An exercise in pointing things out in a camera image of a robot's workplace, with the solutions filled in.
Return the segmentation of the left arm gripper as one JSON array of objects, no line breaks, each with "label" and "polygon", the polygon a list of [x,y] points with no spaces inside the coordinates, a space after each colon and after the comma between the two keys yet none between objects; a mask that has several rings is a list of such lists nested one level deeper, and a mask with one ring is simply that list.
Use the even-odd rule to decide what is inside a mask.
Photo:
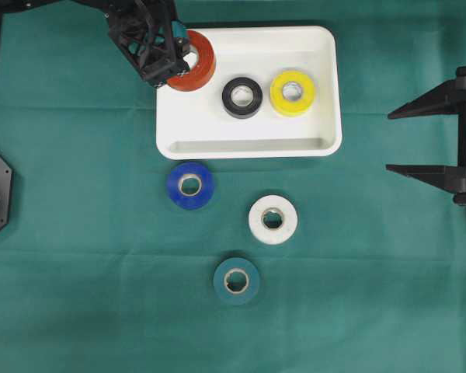
[{"label": "left arm gripper", "polygon": [[190,39],[174,1],[111,1],[106,18],[110,39],[149,85],[190,72]]}]

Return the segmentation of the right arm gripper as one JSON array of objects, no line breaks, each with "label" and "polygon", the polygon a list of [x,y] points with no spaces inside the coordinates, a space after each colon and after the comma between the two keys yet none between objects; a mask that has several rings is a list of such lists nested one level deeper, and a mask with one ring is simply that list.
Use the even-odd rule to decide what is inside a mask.
[{"label": "right arm gripper", "polygon": [[387,164],[385,168],[455,194],[454,202],[466,207],[466,66],[456,70],[456,79],[447,80],[392,111],[388,119],[454,114],[458,115],[457,166]]}]

